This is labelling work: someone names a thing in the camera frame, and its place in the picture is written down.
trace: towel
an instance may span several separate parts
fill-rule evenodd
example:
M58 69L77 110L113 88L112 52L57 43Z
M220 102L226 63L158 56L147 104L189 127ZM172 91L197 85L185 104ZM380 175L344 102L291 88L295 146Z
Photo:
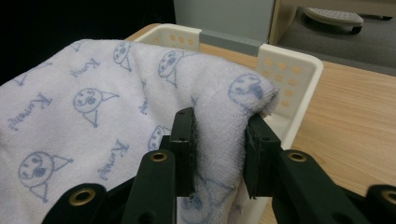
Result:
M237 223L245 128L271 115L276 86L199 52L82 39L0 87L0 222L41 223L67 190L107 190L136 175L175 113L193 107L196 192L177 199L178 223Z

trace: plastic basket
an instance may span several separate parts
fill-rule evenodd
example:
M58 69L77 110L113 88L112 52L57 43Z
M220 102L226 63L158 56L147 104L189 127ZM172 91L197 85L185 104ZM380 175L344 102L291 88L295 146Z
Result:
M201 32L200 29L161 24L135 41L199 52ZM255 70L280 88L279 105L264 120L279 137L282 147L289 149L318 84L323 63L311 55L263 44L259 48ZM266 198L251 200L241 223L258 223L266 202Z

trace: table surface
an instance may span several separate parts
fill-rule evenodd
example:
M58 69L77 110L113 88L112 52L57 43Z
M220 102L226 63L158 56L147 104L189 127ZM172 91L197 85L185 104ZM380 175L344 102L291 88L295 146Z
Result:
M204 44L201 52L250 68L257 63L254 57ZM396 186L396 77L323 64L292 148L310 154L337 185L360 195L371 185ZM264 210L261 223L276 223L271 206Z

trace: brass screw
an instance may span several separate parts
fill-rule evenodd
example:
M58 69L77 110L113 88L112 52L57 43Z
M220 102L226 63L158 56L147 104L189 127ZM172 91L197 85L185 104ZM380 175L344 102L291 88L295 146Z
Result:
M95 194L94 189L79 189L70 196L69 203L73 206L82 206L90 202Z
M292 161L299 161L299 162L306 161L306 156L298 152L291 152L288 154L288 157Z
M166 161L168 156L166 155L166 153L157 152L157 153L151 154L150 158L151 158L152 161Z
M396 191L391 189L382 190L382 197L388 202L396 204Z

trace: gray floor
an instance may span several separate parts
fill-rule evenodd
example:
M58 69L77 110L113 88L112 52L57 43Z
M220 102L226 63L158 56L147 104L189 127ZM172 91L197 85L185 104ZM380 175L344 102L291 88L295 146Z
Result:
M381 16L360 16L363 27L353 35L352 27L306 23L303 10L298 8L295 20L277 45L323 61L396 77L396 18L383 21Z

